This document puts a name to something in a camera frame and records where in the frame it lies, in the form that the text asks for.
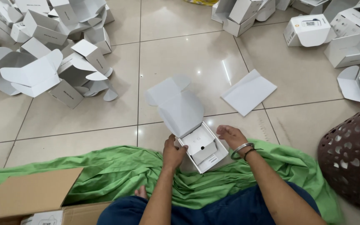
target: hand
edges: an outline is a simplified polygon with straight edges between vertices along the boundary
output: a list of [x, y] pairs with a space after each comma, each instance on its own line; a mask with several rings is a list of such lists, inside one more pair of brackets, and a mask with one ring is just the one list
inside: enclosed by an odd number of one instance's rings
[[185, 145], [180, 149], [174, 146], [174, 135], [171, 134], [165, 141], [165, 147], [163, 148], [163, 167], [162, 169], [169, 169], [174, 171], [181, 165], [183, 157], [187, 152], [188, 146]]
[[[216, 134], [219, 135], [219, 139], [225, 140], [233, 150], [248, 142], [247, 138], [241, 133], [241, 131], [232, 126], [220, 125], [216, 130]], [[250, 149], [252, 149], [251, 146], [244, 147], [238, 151], [238, 154], [244, 156], [244, 154]]]

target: foot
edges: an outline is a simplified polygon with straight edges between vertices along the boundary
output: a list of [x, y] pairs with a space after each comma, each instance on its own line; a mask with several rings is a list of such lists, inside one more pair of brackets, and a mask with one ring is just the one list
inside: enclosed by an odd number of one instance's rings
[[134, 192], [134, 195], [135, 195], [135, 196], [138, 196], [138, 197], [145, 198], [145, 199], [148, 200], [148, 195], [147, 195], [147, 191], [146, 191], [146, 189], [145, 189], [145, 185], [142, 185], [142, 186], [140, 187], [140, 189], [136, 190], [136, 191]]

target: tiled floor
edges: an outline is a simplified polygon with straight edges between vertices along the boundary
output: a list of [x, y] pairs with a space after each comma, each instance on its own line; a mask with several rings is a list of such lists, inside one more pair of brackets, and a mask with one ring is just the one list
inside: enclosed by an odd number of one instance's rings
[[[240, 128], [247, 137], [298, 148], [316, 155], [319, 138], [360, 111], [343, 99], [325, 46], [288, 48], [287, 21], [300, 12], [277, 11], [239, 38], [210, 19], [211, 8], [182, 0], [109, 0], [116, 21], [106, 25], [113, 45], [106, 55], [119, 92], [84, 99], [74, 110], [49, 94], [34, 99], [0, 92], [0, 167], [80, 155], [112, 145], [162, 151], [170, 132], [144, 91], [173, 74], [192, 79], [188, 87], [205, 107], [205, 122]], [[220, 95], [248, 71], [257, 69], [278, 86], [246, 117]], [[226, 158], [220, 165], [231, 162]], [[185, 159], [181, 169], [194, 170]], [[360, 224], [360, 211], [341, 201], [346, 224]]]

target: black bracelet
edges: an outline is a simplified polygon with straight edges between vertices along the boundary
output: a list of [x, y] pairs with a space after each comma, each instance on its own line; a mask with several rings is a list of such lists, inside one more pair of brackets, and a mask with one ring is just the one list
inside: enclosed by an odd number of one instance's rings
[[247, 156], [248, 153], [252, 152], [252, 151], [256, 151], [256, 150], [263, 150], [263, 149], [250, 149], [249, 151], [247, 151], [244, 155], [244, 161], [246, 161], [245, 157]]

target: brown laundry basket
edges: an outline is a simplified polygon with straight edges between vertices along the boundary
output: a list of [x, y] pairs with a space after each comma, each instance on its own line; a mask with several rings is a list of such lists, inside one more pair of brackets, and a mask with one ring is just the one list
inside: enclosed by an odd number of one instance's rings
[[360, 113], [327, 132], [317, 151], [329, 185], [360, 208]]

